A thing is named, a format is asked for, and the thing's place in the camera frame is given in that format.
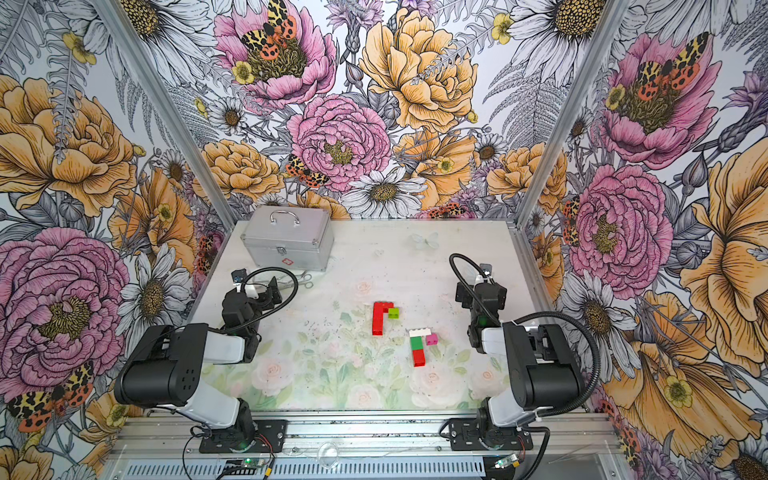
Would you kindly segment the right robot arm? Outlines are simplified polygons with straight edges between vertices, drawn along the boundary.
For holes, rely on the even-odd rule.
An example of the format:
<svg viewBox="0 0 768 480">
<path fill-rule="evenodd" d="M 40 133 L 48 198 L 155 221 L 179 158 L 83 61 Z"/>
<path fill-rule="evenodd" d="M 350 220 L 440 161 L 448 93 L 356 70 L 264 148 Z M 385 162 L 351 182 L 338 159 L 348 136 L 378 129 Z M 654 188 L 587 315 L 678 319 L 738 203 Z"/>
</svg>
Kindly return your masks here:
<svg viewBox="0 0 768 480">
<path fill-rule="evenodd" d="M 449 258 L 458 283 L 455 300 L 470 312 L 467 336 L 480 354 L 499 357 L 506 363 L 509 386 L 485 397 L 473 420 L 447 422 L 454 451 L 474 449 L 528 449 L 527 427 L 541 416 L 567 413 L 591 394 L 565 334 L 557 323 L 528 327 L 558 312 L 542 311 L 503 322 L 507 289 L 492 277 L 492 267 L 477 264 L 461 254 Z"/>
</svg>

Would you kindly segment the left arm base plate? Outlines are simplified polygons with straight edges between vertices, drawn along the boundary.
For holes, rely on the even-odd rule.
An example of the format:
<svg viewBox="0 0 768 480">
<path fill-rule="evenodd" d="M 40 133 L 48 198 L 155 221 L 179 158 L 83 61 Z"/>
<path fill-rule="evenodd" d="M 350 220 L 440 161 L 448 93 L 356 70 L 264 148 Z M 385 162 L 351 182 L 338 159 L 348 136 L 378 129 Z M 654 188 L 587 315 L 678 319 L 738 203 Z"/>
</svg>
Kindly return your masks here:
<svg viewBox="0 0 768 480">
<path fill-rule="evenodd" d="M 286 420 L 256 420 L 251 433 L 235 426 L 215 429 L 203 438 L 198 450 L 202 454 L 280 453 L 286 439 Z"/>
</svg>

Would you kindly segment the red square lego brick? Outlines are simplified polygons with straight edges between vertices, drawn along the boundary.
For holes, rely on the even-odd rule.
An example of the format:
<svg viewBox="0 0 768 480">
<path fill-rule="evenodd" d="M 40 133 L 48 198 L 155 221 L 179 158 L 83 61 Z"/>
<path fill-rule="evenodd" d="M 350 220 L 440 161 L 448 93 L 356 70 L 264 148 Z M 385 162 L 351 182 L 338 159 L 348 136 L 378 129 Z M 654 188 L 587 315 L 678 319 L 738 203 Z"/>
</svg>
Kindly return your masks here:
<svg viewBox="0 0 768 480">
<path fill-rule="evenodd" d="M 382 336 L 384 326 L 384 313 L 380 310 L 375 310 L 372 318 L 372 335 Z"/>
</svg>

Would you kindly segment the red long lego brick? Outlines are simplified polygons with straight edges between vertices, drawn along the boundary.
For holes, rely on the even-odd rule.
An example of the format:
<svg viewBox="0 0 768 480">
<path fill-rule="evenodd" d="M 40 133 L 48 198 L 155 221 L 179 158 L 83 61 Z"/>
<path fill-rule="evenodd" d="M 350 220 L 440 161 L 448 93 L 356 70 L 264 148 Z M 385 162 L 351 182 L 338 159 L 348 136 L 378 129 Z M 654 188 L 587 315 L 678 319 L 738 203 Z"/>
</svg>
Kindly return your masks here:
<svg viewBox="0 0 768 480">
<path fill-rule="evenodd" d="M 393 307 L 394 307 L 394 304 L 392 302 L 379 301 L 374 303 L 374 310 L 380 311 L 382 313 L 387 313 Z"/>
</svg>

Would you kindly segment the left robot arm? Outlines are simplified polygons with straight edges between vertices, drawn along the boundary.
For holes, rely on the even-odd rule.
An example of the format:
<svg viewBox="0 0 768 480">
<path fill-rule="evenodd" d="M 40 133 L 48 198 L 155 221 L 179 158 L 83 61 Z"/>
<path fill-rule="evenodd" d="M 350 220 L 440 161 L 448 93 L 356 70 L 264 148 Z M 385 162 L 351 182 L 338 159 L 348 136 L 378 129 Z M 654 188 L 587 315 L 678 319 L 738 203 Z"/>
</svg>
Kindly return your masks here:
<svg viewBox="0 0 768 480">
<path fill-rule="evenodd" d="M 247 283 L 226 293 L 221 331 L 204 323 L 148 328 L 128 357 L 114 386 L 119 403 L 170 409 L 199 422 L 214 444 L 235 451 L 249 448 L 257 436 L 250 407 L 202 379 L 206 364 L 251 362 L 261 343 L 261 319 L 281 307 L 283 298 L 273 277 L 247 293 Z"/>
</svg>

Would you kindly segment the red tall lego brick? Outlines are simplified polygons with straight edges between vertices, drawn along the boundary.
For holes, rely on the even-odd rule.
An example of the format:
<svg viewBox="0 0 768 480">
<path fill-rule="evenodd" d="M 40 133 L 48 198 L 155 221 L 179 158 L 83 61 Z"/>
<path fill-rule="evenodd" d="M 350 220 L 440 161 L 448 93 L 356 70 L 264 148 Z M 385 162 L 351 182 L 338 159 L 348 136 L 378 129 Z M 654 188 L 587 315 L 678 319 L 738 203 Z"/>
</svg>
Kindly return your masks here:
<svg viewBox="0 0 768 480">
<path fill-rule="evenodd" d="M 412 351 L 413 366 L 415 368 L 423 367 L 426 365 L 426 357 L 423 349 L 416 349 Z"/>
</svg>

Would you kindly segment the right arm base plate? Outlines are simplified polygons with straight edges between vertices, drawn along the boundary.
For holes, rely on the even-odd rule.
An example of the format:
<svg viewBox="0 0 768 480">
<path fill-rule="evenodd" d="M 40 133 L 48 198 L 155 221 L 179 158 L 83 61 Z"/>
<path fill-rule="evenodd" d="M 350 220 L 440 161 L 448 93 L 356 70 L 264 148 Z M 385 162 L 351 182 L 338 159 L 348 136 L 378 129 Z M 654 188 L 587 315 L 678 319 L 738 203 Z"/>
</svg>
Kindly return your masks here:
<svg viewBox="0 0 768 480">
<path fill-rule="evenodd" d="M 450 418 L 440 435 L 453 451 L 529 451 L 533 441 L 526 432 L 513 427 L 496 427 L 477 418 Z"/>
</svg>

